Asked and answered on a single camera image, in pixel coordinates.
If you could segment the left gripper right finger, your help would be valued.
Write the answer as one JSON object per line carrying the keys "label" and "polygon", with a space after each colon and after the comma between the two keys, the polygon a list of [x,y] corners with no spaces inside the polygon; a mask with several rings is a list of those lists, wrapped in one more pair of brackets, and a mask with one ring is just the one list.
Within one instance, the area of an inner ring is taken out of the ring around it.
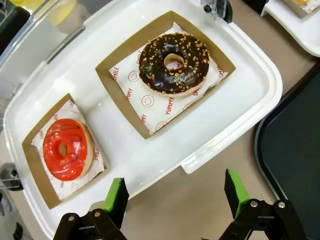
{"label": "left gripper right finger", "polygon": [[224,192],[233,221],[221,240],[248,240],[254,231],[264,232],[269,240],[305,240],[307,238],[298,214],[287,199],[273,204],[249,198],[236,171],[225,171]]}

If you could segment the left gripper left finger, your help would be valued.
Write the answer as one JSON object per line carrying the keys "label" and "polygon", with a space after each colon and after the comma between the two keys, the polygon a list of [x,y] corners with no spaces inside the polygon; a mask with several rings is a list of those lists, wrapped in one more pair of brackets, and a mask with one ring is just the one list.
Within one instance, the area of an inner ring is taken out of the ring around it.
{"label": "left gripper left finger", "polygon": [[55,240],[125,240],[121,232],[129,192],[124,178],[114,178],[102,208],[84,216],[70,212],[62,216]]}

